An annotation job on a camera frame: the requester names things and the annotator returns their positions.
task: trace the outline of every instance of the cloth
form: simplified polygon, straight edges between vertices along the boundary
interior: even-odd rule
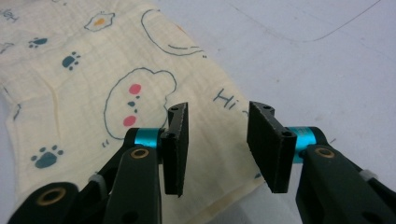
[[[208,221],[260,184],[246,143],[247,100],[150,2],[3,1],[0,14],[16,206],[51,182],[82,189],[129,128],[166,127],[167,108],[183,102],[184,195],[163,194],[163,223]]]

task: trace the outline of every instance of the paw print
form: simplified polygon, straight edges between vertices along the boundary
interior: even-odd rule
[[[81,58],[81,56],[73,51],[69,56],[64,58],[64,60],[62,61],[62,65],[64,66],[64,68],[68,68],[70,71],[72,71],[74,69],[73,66],[78,65],[79,58]]]
[[[47,43],[47,38],[35,38],[32,41],[29,41],[29,48],[38,48],[38,46]]]
[[[38,169],[47,168],[53,164],[58,159],[58,156],[62,156],[64,152],[58,149],[58,146],[53,146],[52,151],[47,151],[45,147],[40,148],[38,151],[41,153],[41,156],[33,156],[31,161],[35,161],[35,167]]]

